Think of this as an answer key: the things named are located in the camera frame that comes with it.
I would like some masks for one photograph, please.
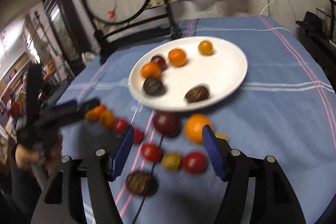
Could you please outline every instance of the red tomato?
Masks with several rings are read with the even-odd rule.
[[[190,173],[199,174],[207,167],[207,159],[202,153],[191,152],[182,160],[182,167]]]
[[[113,131],[117,132],[117,133],[123,133],[126,129],[126,127],[128,127],[128,122],[126,120],[123,119],[116,119],[113,125]]]
[[[146,160],[151,162],[157,162],[161,160],[162,152],[161,149],[155,144],[146,143],[141,147],[141,153]]]
[[[133,141],[133,143],[134,143],[134,144],[139,144],[139,143],[141,143],[142,138],[143,138],[143,134],[142,134],[142,132],[140,131],[139,128],[135,127],[135,128],[134,128],[134,141]]]

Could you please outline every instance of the fluorescent light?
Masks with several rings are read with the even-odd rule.
[[[58,15],[59,13],[59,8],[57,9],[57,11],[51,16],[51,21],[53,21],[55,19],[55,17]]]

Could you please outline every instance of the plate rim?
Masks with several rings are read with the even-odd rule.
[[[148,54],[150,54],[152,51],[156,50],[157,48],[165,45],[165,44],[168,44],[168,43],[171,43],[171,42],[177,42],[177,41],[181,41],[181,40],[191,40],[191,39],[194,39],[195,37],[199,38],[199,39],[203,39],[203,40],[206,40],[206,39],[220,39],[220,40],[223,40],[225,42],[228,42],[230,44],[232,44],[234,47],[236,47],[242,54],[243,54],[243,57],[244,57],[244,61],[246,63],[246,69],[245,69],[245,72],[244,72],[244,76],[237,82],[237,84],[232,88],[232,91],[230,93],[228,93],[227,95],[225,95],[224,97],[222,96],[218,96],[214,101],[211,101],[211,103],[207,104],[206,100],[204,101],[200,101],[200,102],[195,102],[195,103],[192,103],[190,104],[190,107],[188,108],[185,108],[184,107],[157,107],[155,104],[152,104],[149,102],[143,102],[142,101],[142,98],[143,98],[143,95],[139,94],[139,92],[137,92],[137,90],[133,87],[133,85],[131,84],[131,76],[132,74],[134,73],[134,68],[137,66],[137,64],[142,60],[142,58]],[[243,50],[238,47],[236,44],[232,43],[231,41],[228,41],[224,38],[219,38],[219,37],[204,37],[204,36],[195,36],[195,37],[183,37],[183,38],[179,38],[179,39],[176,39],[176,40],[171,40],[169,42],[166,42],[166,43],[163,43],[157,47],[155,47],[154,49],[150,50],[149,52],[147,52],[146,54],[144,54],[137,62],[136,64],[133,66],[129,76],[128,76],[128,90],[130,91],[132,97],[137,100],[138,102],[140,102],[141,104],[147,106],[147,107],[150,107],[154,110],[159,110],[159,111],[168,111],[168,112],[188,112],[188,111],[194,111],[194,110],[198,110],[198,109],[202,109],[202,108],[207,108],[207,107],[210,107],[212,105],[215,105],[216,103],[224,100],[225,98],[229,97],[233,92],[235,92],[239,86],[242,84],[242,82],[244,81],[245,77],[246,77],[246,74],[247,74],[247,70],[248,70],[248,61],[247,61],[247,57],[245,55],[245,53],[243,52]]]

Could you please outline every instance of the human hand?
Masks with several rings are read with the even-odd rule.
[[[54,171],[56,165],[59,163],[62,157],[61,152],[63,138],[59,133],[57,134],[57,136],[57,142],[51,147],[48,160],[46,160],[46,162],[44,163],[44,166],[48,171],[49,175]],[[30,165],[38,162],[38,160],[39,152],[37,150],[27,149],[21,144],[17,146],[15,151],[15,161],[17,167],[23,170],[30,170]]]

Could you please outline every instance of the black hat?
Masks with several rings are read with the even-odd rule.
[[[302,28],[305,28],[312,34],[318,35],[320,37],[327,37],[325,32],[322,30],[322,19],[320,19],[316,14],[307,12],[304,16],[304,20],[296,21],[296,24]]]

